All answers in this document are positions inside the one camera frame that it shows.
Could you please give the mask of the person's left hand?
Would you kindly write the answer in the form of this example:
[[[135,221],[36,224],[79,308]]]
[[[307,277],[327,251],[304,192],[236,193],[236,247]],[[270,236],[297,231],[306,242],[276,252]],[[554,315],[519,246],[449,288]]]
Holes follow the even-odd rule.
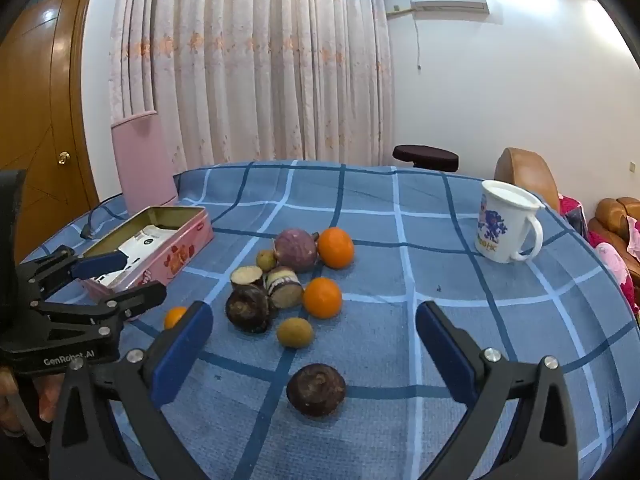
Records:
[[[58,399],[62,391],[63,374],[40,376],[34,379],[34,386],[26,389],[38,396],[38,417],[43,422],[53,422],[58,410]],[[26,426],[26,405],[22,388],[7,368],[1,369],[1,430],[6,434],[21,434]]]

